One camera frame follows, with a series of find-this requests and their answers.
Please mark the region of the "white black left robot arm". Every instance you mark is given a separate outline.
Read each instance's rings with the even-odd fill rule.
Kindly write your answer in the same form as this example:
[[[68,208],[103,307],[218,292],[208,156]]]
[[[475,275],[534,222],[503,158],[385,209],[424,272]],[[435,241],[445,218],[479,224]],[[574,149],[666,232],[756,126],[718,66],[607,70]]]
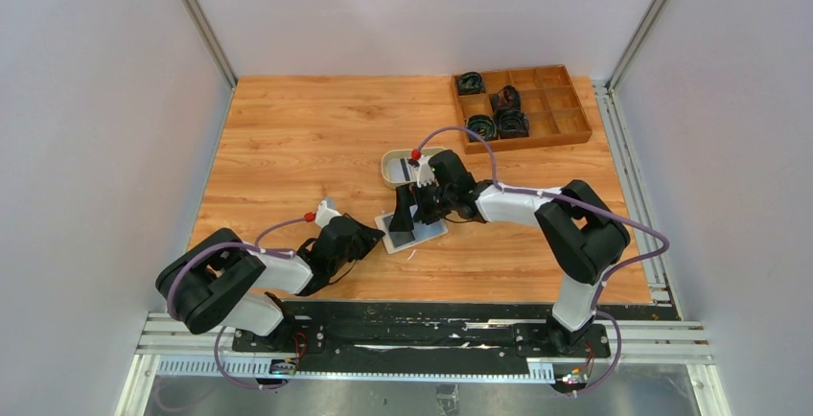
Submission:
[[[275,291],[319,292],[383,236],[347,214],[329,219],[297,248],[261,247],[221,228],[167,265],[155,288],[170,317],[193,335],[221,326],[270,336],[290,319]]]

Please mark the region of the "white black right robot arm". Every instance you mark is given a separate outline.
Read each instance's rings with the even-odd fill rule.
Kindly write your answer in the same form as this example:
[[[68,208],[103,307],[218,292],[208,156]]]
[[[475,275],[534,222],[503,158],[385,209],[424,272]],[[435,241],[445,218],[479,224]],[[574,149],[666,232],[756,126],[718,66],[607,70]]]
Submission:
[[[595,297],[603,275],[630,244],[624,224],[613,219],[582,180],[562,188],[530,190],[500,185],[494,179],[477,181],[452,150],[409,160],[408,165],[429,173],[430,179],[397,187],[394,212],[378,218],[388,251],[418,243],[451,213],[465,221],[509,222],[540,230],[564,279],[537,341],[561,355],[570,353],[596,318]]]

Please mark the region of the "white leather card holder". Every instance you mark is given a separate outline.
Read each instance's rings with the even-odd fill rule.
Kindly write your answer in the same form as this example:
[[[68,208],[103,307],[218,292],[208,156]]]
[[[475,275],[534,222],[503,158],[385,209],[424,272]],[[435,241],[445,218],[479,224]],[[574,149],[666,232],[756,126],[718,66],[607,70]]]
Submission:
[[[388,225],[392,222],[393,217],[393,212],[375,217],[377,228],[384,232],[383,245],[388,254],[410,249],[420,243],[425,243],[448,233],[448,227],[443,220],[433,224],[418,222],[409,231],[390,231]]]

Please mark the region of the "white credit card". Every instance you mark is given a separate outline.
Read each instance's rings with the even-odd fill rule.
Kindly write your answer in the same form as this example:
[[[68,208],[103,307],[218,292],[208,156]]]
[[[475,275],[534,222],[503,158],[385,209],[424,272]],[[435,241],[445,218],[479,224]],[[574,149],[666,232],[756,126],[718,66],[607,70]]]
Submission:
[[[387,161],[386,170],[389,174],[389,180],[396,185],[414,182],[414,170],[409,165],[407,158],[393,158]]]

